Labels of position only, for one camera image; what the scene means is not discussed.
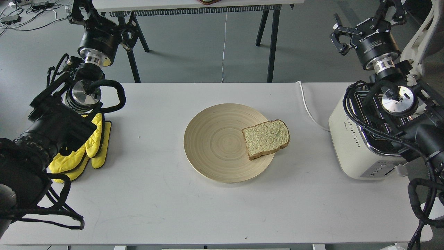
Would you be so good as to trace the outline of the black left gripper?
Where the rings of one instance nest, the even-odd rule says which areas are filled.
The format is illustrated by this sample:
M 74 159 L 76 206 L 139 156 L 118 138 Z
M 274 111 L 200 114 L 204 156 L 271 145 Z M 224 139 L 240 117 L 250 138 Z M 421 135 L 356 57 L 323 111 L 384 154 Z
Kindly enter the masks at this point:
M 136 23 L 129 21 L 117 25 L 109 19 L 102 18 L 95 9 L 92 0 L 73 0 L 68 14 L 70 24 L 87 25 L 81 40 L 78 53 L 86 63 L 99 67 L 111 66 L 119 45 L 130 52 L 136 43 Z

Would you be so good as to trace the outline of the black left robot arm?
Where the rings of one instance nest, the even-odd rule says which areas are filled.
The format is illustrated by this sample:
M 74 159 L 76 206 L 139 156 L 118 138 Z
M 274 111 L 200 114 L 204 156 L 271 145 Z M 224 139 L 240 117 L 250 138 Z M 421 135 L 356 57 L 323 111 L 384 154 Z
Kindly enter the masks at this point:
M 18 138 L 1 138 L 1 234 L 17 221 L 38 223 L 27 215 L 68 216 L 79 222 L 68 226 L 82 230 L 84 217 L 67 205 L 71 180 L 65 174 L 46 169 L 57 155 L 68 156 L 93 135 L 97 114 L 118 111 L 126 104 L 122 85 L 105 79 L 102 68 L 113 64 L 118 46 L 128 54 L 138 40 L 140 30 L 131 12 L 126 23 L 102 16 L 91 0 L 75 0 L 68 15 L 71 24 L 84 27 L 79 57 L 64 55 L 67 63 L 61 72 L 46 80 L 46 89 L 30 106 L 32 125 Z

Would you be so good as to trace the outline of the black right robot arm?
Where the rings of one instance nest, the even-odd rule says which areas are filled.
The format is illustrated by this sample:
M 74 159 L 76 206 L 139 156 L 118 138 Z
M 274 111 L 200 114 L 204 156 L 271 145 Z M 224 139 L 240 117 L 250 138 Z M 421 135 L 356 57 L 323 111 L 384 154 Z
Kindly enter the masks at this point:
M 419 220 L 408 249 L 419 250 L 424 226 L 443 228 L 443 219 L 431 215 L 443 203 L 443 101 L 425 82 L 408 82 L 418 61 L 395 63 L 401 51 L 391 27 L 404 23 L 404 14 L 396 11 L 388 21 L 379 12 L 355 27 L 345 27 L 338 14 L 334 18 L 330 38 L 338 52 L 355 49 L 363 69 L 373 71 L 370 81 L 347 87 L 329 118 L 340 167 L 356 180 L 384 180 L 405 163 L 424 160 L 428 177 L 408 185 Z

